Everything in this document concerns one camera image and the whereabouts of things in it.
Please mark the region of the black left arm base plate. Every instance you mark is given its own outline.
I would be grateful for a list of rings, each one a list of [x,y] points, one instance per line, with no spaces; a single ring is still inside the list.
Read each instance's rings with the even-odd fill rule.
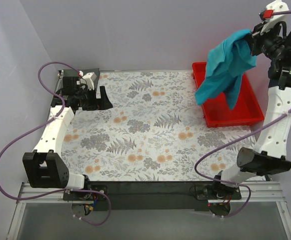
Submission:
[[[92,190],[96,192],[100,192],[103,194],[107,194],[108,192],[108,186],[105,184],[88,184],[87,190]],[[64,201],[92,201],[98,198],[99,201],[105,201],[106,198],[103,196],[100,196],[96,193],[91,192],[73,192],[73,191],[67,191],[63,194],[62,199]]]

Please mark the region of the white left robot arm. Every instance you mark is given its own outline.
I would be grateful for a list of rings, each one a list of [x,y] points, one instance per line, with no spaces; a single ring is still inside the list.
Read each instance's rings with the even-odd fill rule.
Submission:
[[[61,85],[53,97],[49,119],[42,136],[32,152],[23,155],[25,172],[33,188],[74,189],[75,195],[87,200],[92,188],[88,178],[72,173],[61,158],[64,138],[77,110],[102,111],[113,107],[104,86],[99,86],[100,71],[97,68],[59,71]]]

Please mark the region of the teal t shirt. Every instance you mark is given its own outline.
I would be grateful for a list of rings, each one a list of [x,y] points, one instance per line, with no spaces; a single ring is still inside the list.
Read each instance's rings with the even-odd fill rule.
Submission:
[[[239,30],[210,50],[204,81],[195,93],[199,106],[221,93],[231,110],[236,106],[244,73],[257,65],[257,57],[251,55],[245,40],[250,33],[249,29]]]

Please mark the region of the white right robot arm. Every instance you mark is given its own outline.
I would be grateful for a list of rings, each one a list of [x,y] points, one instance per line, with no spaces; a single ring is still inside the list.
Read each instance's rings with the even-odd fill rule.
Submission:
[[[233,195],[238,185],[251,177],[276,175],[291,169],[291,162],[286,159],[291,127],[291,31],[287,33],[284,21],[266,33],[261,33],[262,27],[262,23],[258,24],[244,39],[252,56],[264,54],[271,60],[263,128],[254,147],[242,147],[236,164],[215,176],[211,191],[218,199]]]

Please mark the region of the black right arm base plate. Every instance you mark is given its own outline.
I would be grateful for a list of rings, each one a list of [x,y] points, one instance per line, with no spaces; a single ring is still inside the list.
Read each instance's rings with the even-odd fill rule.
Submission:
[[[194,196],[197,200],[224,200],[229,197],[231,197],[231,200],[240,200],[242,198],[238,187],[229,187],[212,182],[195,185]]]

